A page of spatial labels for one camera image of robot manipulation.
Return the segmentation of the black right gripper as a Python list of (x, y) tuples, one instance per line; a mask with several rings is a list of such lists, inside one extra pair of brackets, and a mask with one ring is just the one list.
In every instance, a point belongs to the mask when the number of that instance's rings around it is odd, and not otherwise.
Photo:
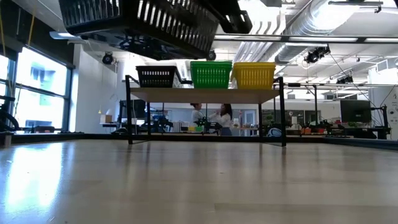
[(200, 0), (219, 21), (227, 34), (248, 34), (252, 22), (247, 11), (240, 11), (237, 0)]

